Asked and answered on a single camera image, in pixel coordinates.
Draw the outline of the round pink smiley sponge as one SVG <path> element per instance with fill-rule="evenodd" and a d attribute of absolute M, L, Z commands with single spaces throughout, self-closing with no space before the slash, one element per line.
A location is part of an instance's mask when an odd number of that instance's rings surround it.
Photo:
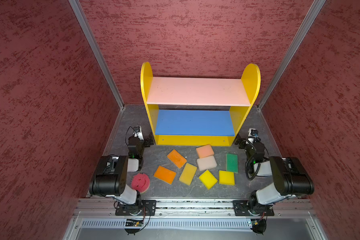
<path fill-rule="evenodd" d="M 137 174 L 131 181 L 131 188 L 142 194 L 148 190 L 150 182 L 147 174 Z"/>

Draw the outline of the peach orange sponge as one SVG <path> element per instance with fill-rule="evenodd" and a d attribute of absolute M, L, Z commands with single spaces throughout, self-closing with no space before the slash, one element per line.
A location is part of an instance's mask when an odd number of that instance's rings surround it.
<path fill-rule="evenodd" d="M 211 145 L 205 145 L 205 146 L 198 147 L 198 148 L 196 148 L 196 151 L 197 151 L 199 159 L 213 156 L 215 154 Z"/>

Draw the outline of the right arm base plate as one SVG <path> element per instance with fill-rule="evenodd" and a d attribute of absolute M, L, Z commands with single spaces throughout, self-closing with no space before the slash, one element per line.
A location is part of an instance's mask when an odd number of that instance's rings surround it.
<path fill-rule="evenodd" d="M 237 217 L 272 217 L 275 215 L 272 205 L 249 203 L 248 200 L 234 200 L 233 209 Z"/>

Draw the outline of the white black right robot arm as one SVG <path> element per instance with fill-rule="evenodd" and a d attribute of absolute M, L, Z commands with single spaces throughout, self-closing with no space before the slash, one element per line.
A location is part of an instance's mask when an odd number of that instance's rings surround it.
<path fill-rule="evenodd" d="M 246 153 L 245 175 L 249 181 L 256 177 L 273 179 L 268 186 L 252 191 L 247 200 L 233 201 L 236 216 L 273 216 L 275 203 L 314 193 L 314 183 L 298 158 L 266 156 L 268 150 L 257 136 L 237 137 L 234 144 Z"/>

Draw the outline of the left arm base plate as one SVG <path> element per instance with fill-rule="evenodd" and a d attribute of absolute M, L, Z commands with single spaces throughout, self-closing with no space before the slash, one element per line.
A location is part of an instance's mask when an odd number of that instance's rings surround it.
<path fill-rule="evenodd" d="M 155 215 L 156 205 L 156 200 L 141 200 L 133 205 L 118 202 L 115 209 L 115 215 L 124 217 L 150 217 Z"/>

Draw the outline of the white sponge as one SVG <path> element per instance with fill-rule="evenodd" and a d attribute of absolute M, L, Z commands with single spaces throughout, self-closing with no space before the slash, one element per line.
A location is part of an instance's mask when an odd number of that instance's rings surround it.
<path fill-rule="evenodd" d="M 214 156 L 208 156 L 205 158 L 197 159 L 198 169 L 200 171 L 205 171 L 217 167 L 217 162 Z"/>

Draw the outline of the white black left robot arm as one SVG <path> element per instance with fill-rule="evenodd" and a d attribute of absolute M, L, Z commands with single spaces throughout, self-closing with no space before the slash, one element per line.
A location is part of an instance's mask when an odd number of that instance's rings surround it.
<path fill-rule="evenodd" d="M 113 199 L 116 216 L 153 216 L 157 201 L 143 200 L 141 195 L 151 181 L 140 173 L 144 150 L 153 144 L 152 134 L 147 139 L 134 134 L 127 141 L 128 155 L 102 156 L 89 184 L 90 195 Z"/>

